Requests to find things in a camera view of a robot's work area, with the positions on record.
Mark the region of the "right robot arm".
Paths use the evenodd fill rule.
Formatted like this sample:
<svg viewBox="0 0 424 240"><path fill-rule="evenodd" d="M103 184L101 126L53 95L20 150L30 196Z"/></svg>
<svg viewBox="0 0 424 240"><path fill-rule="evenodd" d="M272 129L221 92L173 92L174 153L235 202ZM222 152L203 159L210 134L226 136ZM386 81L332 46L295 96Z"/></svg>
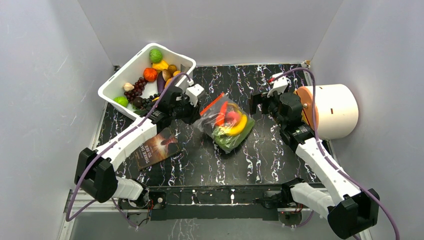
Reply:
<svg viewBox="0 0 424 240"><path fill-rule="evenodd" d="M379 195L374 189L364 192L351 183L328 152L317 144L312 128L302 120L303 106L295 93L257 93L249 99L249 112L261 106L280 127L283 142L312 168L326 192L297 177L281 186L281 192L255 201L265 208L295 207L302 204L324 217L341 239L358 234L378 222Z"/></svg>

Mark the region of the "yellow banana bunch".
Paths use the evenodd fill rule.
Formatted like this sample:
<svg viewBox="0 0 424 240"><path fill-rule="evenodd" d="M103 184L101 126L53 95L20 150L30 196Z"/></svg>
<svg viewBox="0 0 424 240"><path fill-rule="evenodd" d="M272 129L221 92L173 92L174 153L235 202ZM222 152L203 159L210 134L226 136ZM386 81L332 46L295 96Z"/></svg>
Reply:
<svg viewBox="0 0 424 240"><path fill-rule="evenodd" d="M237 125L230 125L228 123L225 123L224 121L223 126L216 126L216 127L219 127L219 129L228 136L237 136L241 134L242 131L246 128L248 123L248 116L244 114L239 108L239 106L236 105L235 103L228 103L226 113L230 111L236 111L241 114L240 122Z"/></svg>

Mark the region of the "clear zip top bag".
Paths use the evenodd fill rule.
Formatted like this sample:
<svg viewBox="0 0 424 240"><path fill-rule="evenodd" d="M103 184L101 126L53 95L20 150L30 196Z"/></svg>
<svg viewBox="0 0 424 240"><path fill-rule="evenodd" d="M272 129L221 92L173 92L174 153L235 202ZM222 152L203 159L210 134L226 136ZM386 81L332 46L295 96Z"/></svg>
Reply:
<svg viewBox="0 0 424 240"><path fill-rule="evenodd" d="M225 93L207 105L194 123L227 154L241 145L254 125L255 120Z"/></svg>

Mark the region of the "red carrot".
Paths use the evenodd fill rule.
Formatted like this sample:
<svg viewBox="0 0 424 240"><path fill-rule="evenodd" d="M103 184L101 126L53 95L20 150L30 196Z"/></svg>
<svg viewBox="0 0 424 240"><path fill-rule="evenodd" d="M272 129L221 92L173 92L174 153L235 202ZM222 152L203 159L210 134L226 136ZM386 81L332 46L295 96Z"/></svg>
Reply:
<svg viewBox="0 0 424 240"><path fill-rule="evenodd" d="M228 101L225 101L219 110L219 113L216 116L215 119L215 126L223 126L225 123L225 117L226 117L226 112L227 112L227 106L228 106Z"/></svg>

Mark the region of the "green leafy vegetable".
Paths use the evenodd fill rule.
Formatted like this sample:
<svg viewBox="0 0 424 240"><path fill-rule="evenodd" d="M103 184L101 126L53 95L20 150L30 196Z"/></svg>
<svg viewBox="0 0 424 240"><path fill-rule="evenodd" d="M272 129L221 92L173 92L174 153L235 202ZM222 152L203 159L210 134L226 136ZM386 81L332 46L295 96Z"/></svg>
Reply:
<svg viewBox="0 0 424 240"><path fill-rule="evenodd" d="M212 138L222 150L229 153L230 151L238 147L244 141L244 139L247 138L254 125L255 121L252 118L248 117L245 129L239 135L236 136L226 135L220 130L218 126L216 126L213 128Z"/></svg>

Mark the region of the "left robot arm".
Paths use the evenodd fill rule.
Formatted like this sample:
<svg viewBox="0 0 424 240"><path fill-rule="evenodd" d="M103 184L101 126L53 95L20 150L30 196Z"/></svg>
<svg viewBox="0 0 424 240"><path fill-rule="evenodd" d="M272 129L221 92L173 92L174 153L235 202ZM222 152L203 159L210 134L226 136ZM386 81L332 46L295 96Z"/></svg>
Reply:
<svg viewBox="0 0 424 240"><path fill-rule="evenodd" d="M182 90L168 86L152 106L109 142L92 150L83 149L75 172L77 189L82 189L95 201L111 198L128 199L137 208L149 203L149 194L141 183L118 177L116 170L135 150L169 127L174 120L190 125L200 118L199 98L205 92L199 84Z"/></svg>

